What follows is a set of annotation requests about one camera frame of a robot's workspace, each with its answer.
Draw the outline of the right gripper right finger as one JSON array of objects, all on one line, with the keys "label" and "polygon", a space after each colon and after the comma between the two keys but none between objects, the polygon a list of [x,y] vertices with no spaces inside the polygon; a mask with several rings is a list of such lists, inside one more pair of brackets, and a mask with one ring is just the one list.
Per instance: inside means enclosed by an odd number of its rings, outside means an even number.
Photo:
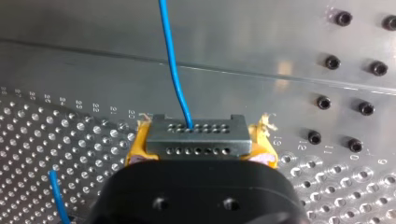
[{"label": "right gripper right finger", "polygon": [[270,132],[276,131],[275,124],[270,123],[270,115],[262,114],[259,121],[250,124],[248,133],[252,141],[251,151],[243,156],[243,161],[255,161],[267,165],[273,169],[278,168],[278,154],[269,140]]}]

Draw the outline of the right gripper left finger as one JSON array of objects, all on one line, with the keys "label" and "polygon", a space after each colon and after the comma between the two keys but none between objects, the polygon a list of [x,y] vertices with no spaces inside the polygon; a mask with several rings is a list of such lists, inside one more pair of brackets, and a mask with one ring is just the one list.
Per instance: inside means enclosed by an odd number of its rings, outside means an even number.
[{"label": "right gripper left finger", "polygon": [[148,154],[147,138],[152,118],[147,113],[140,113],[142,119],[137,122],[137,133],[125,158],[125,166],[129,166],[142,161],[157,161],[159,156]]}]

